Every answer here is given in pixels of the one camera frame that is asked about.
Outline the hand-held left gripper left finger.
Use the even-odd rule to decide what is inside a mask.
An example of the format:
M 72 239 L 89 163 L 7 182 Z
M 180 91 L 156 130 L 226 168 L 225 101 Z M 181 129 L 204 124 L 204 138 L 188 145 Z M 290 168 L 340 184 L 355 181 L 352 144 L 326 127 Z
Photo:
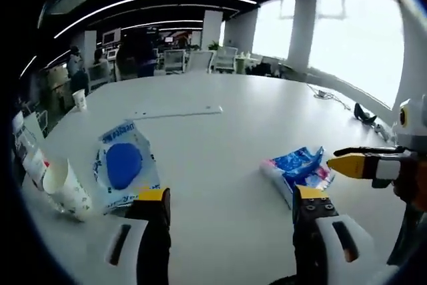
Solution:
M 89 222 L 85 284 L 168 284 L 169 188 L 142 190 L 123 217 Z

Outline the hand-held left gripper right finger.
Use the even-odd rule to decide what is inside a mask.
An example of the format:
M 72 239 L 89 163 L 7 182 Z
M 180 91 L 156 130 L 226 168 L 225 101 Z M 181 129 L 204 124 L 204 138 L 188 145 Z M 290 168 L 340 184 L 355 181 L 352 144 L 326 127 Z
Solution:
M 376 270 L 371 235 L 340 215 L 328 195 L 296 185 L 293 195 L 296 284 L 367 284 Z

